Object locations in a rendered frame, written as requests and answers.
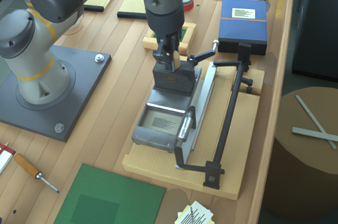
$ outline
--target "yellow ring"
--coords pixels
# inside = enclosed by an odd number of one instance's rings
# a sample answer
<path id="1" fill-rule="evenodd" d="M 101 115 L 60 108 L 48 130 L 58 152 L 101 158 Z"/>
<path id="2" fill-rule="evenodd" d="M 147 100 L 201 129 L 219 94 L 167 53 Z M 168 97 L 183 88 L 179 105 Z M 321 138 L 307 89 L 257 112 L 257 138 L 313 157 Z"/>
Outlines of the yellow ring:
<path id="1" fill-rule="evenodd" d="M 36 18 L 38 18 L 49 30 L 49 32 L 51 32 L 52 37 L 54 39 L 54 43 L 58 40 L 58 35 L 55 31 L 55 29 L 53 28 L 52 24 L 47 21 L 45 18 L 43 18 L 37 11 L 32 10 L 32 9 L 27 9 L 28 12 L 30 12 L 32 15 L 34 15 Z"/>
<path id="2" fill-rule="evenodd" d="M 51 57 L 51 61 L 49 61 L 49 64 L 46 66 L 45 69 L 43 69 L 41 72 L 39 72 L 38 74 L 34 75 L 34 76 L 31 76 L 31 77 L 19 77 L 19 76 L 16 76 L 19 80 L 24 80 L 24 81 L 29 81 L 29 80 L 35 80 L 37 78 L 40 78 L 41 76 L 43 76 L 46 72 L 48 72 L 48 70 L 52 67 L 52 64 L 53 64 L 53 55 Z"/>

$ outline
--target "wooden handle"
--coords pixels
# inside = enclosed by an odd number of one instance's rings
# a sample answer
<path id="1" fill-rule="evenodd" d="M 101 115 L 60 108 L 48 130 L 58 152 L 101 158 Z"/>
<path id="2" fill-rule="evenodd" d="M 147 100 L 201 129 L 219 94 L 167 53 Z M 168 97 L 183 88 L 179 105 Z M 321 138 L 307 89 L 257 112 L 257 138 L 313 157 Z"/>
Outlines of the wooden handle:
<path id="1" fill-rule="evenodd" d="M 41 171 L 34 166 L 29 160 L 27 160 L 22 154 L 15 154 L 14 160 L 17 164 L 19 164 L 25 171 L 28 172 L 29 175 L 36 179 L 36 175 Z"/>

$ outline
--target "red book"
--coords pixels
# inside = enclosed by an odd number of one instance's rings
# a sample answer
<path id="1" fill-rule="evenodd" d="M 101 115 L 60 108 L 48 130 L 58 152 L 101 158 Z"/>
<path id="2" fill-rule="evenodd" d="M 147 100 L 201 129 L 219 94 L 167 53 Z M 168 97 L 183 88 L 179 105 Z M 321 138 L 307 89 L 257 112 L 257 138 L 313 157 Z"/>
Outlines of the red book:
<path id="1" fill-rule="evenodd" d="M 10 160 L 13 158 L 15 154 L 15 151 L 9 147 L 6 147 L 4 151 L 0 154 L 0 174 L 5 169 L 7 164 L 10 162 Z"/>

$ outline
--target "round wooden stool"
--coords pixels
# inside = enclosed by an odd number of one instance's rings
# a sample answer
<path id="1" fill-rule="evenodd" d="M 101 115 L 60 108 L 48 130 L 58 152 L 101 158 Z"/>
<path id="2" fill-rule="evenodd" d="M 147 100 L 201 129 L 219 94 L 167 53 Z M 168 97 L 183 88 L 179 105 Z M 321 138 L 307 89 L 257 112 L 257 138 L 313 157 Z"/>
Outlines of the round wooden stool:
<path id="1" fill-rule="evenodd" d="M 262 205 L 288 220 L 311 221 L 338 207 L 338 149 L 292 133 L 293 127 L 320 132 L 296 95 L 327 134 L 338 135 L 338 89 L 311 87 L 283 96 Z"/>

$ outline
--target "screwdriver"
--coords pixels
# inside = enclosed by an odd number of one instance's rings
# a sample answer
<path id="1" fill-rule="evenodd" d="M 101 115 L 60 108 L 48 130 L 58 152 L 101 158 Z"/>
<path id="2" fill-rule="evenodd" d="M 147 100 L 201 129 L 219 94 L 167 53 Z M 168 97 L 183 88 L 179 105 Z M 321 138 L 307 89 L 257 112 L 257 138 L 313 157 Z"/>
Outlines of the screwdriver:
<path id="1" fill-rule="evenodd" d="M 25 171 L 28 172 L 29 175 L 34 177 L 35 179 L 41 179 L 44 181 L 50 188 L 52 188 L 57 193 L 60 193 L 53 185 L 51 185 L 45 178 L 42 176 L 42 172 L 34 166 L 29 160 L 27 160 L 22 154 L 15 154 L 14 160 L 17 164 L 19 164 Z"/>

